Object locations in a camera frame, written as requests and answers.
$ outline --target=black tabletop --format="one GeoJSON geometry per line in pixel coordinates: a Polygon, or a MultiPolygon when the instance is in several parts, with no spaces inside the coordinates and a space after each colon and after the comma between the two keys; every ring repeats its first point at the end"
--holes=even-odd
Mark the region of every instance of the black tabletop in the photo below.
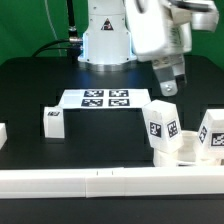
{"type": "MultiPolygon", "coordinates": [[[[151,63],[102,73],[66,58],[8,60],[0,67],[8,135],[0,169],[153,166],[140,109],[65,110],[64,141],[44,138],[43,109],[65,89],[145,88],[151,100],[177,105],[182,130],[197,131],[206,109],[224,108],[224,72],[204,57],[185,59],[188,84],[173,97],[161,95],[151,63]]],[[[0,223],[218,223],[223,211],[223,195],[0,200],[0,223]]]]}

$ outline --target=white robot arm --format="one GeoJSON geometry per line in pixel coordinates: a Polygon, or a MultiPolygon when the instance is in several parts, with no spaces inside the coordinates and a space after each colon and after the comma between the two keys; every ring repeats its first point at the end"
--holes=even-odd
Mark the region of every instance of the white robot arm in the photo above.
{"type": "Polygon", "coordinates": [[[88,0],[88,9],[80,65],[118,71],[136,60],[152,61],[164,96],[186,83],[183,54],[192,48],[190,24],[215,31],[219,19],[212,0],[88,0]]]}

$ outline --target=green backdrop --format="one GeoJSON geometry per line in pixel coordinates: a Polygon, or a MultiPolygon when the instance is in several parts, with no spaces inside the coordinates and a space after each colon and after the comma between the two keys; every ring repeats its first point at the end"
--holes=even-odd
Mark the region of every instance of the green backdrop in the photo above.
{"type": "MultiPolygon", "coordinates": [[[[193,31],[191,54],[203,55],[224,69],[224,1],[215,0],[220,21],[215,33],[193,31]]],[[[88,26],[87,0],[73,0],[76,26],[81,35],[88,26]]],[[[58,38],[67,38],[66,0],[48,0],[58,38]]],[[[0,0],[0,64],[13,57],[27,57],[54,40],[44,0],[0,0]]],[[[58,51],[42,56],[58,56],[58,51]]]]}

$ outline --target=white box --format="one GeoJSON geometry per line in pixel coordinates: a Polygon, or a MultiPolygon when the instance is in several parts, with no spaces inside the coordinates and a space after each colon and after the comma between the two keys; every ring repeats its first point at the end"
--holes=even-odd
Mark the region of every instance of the white box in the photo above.
{"type": "Polygon", "coordinates": [[[46,138],[65,138],[64,115],[61,107],[44,108],[44,132],[46,138]]]}
{"type": "Polygon", "coordinates": [[[5,124],[0,124],[0,150],[7,140],[5,124]]]}
{"type": "Polygon", "coordinates": [[[172,153],[183,146],[176,105],[154,100],[142,108],[152,148],[172,153]]]}
{"type": "Polygon", "coordinates": [[[224,159],[224,109],[206,111],[194,150],[199,159],[224,159]]]}

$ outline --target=black cable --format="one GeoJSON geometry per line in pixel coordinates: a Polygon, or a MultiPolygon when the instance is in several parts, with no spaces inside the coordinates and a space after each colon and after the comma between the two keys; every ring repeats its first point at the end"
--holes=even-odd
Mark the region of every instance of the black cable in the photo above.
{"type": "Polygon", "coordinates": [[[207,4],[200,4],[200,3],[191,3],[191,2],[184,2],[178,0],[169,0],[172,5],[175,5],[178,8],[197,11],[197,12],[209,12],[210,8],[207,4]]]}
{"type": "Polygon", "coordinates": [[[49,50],[67,50],[70,49],[69,47],[53,47],[53,48],[44,48],[41,51],[38,52],[38,54],[40,54],[43,51],[49,51],[49,50]]]}
{"type": "Polygon", "coordinates": [[[77,30],[75,28],[73,0],[67,0],[67,10],[68,10],[69,37],[75,37],[75,36],[77,36],[77,30]]]}
{"type": "Polygon", "coordinates": [[[48,47],[53,46],[53,45],[56,45],[56,44],[59,44],[59,43],[67,43],[67,42],[69,42],[69,39],[60,39],[60,40],[52,41],[52,42],[50,42],[48,44],[45,44],[41,48],[39,48],[37,51],[35,51],[33,53],[32,57],[36,57],[36,55],[38,55],[43,49],[47,49],[48,47]]]}
{"type": "Polygon", "coordinates": [[[69,26],[75,26],[75,17],[74,17],[72,0],[67,0],[67,8],[68,8],[68,24],[69,26]]]}

